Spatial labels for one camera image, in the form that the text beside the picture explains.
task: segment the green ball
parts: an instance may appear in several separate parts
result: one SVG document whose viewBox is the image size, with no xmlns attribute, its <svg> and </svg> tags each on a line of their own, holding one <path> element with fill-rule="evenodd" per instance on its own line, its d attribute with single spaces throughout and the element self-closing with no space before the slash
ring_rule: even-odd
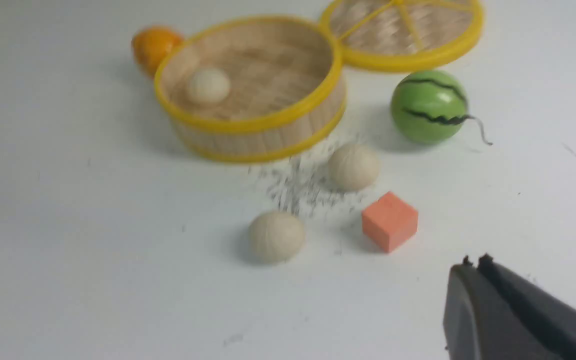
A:
<svg viewBox="0 0 576 360">
<path fill-rule="evenodd" d="M 411 73 L 395 88 L 390 112 L 397 128 L 414 142 L 437 144 L 459 132 L 468 119 L 464 87 L 444 71 Z"/>
</svg>

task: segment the orange cube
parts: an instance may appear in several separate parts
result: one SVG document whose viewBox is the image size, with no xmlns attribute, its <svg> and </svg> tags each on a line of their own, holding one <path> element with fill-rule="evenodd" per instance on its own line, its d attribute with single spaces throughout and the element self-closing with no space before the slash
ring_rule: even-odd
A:
<svg viewBox="0 0 576 360">
<path fill-rule="evenodd" d="M 411 205 L 387 192 L 361 212 L 363 233 L 391 253 L 417 232 L 419 214 Z"/>
</svg>

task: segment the black stripe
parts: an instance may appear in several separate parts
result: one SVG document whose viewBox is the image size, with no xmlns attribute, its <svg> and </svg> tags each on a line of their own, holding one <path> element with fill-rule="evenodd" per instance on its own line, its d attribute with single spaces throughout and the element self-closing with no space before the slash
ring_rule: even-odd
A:
<svg viewBox="0 0 576 360">
<path fill-rule="evenodd" d="M 441 82 L 434 80 L 434 79 L 407 79 L 407 80 L 403 80 L 399 84 L 401 85 L 401 84 L 426 84 L 426 83 L 430 83 L 430 84 L 436 85 L 437 87 L 440 87 L 443 89 L 448 89 L 448 90 L 454 92 L 454 94 L 457 96 L 457 98 L 459 98 L 461 101 L 463 101 L 463 104 L 466 105 L 466 107 L 468 107 L 468 100 L 466 99 L 466 96 L 464 94 L 462 94 L 462 92 L 459 91 L 459 89 L 456 86 L 448 85 L 448 84 L 442 84 Z"/>
<path fill-rule="evenodd" d="M 425 112 L 415 111 L 415 110 L 406 109 L 406 108 L 404 108 L 403 111 L 407 112 L 408 114 L 410 114 L 412 116 L 422 117 L 422 118 L 430 121 L 430 123 L 436 123 L 436 124 L 441 124 L 441 125 L 459 125 L 459 124 L 464 123 L 464 121 L 471 118 L 471 116 L 469 114 L 465 114 L 464 116 L 454 116 L 451 118 L 447 118 L 446 116 L 443 116 L 443 115 L 437 116 L 437 117 L 432 117 Z"/>
</svg>

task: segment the wooden ball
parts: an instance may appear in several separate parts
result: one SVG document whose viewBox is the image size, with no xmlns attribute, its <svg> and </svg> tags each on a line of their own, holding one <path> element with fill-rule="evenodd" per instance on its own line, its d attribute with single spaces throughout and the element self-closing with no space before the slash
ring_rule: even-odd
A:
<svg viewBox="0 0 576 360">
<path fill-rule="evenodd" d="M 283 262 L 299 253 L 306 242 L 304 224 L 282 211 L 259 215 L 248 228 L 250 248 L 263 262 Z"/>
<path fill-rule="evenodd" d="M 214 105 L 228 98 L 231 80 L 219 68 L 201 68 L 190 76 L 185 91 L 193 103 Z"/>
<path fill-rule="evenodd" d="M 380 172 L 377 154 L 370 148 L 347 143 L 328 160 L 330 178 L 343 190 L 356 192 L 373 184 Z"/>
</svg>

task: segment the basket lid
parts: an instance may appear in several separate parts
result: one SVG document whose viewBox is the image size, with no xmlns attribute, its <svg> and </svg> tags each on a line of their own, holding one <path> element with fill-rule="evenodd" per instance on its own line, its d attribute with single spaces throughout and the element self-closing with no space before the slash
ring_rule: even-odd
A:
<svg viewBox="0 0 576 360">
<path fill-rule="evenodd" d="M 320 21 L 358 68 L 413 72 L 459 59 L 482 34 L 478 0 L 334 0 Z"/>
</svg>

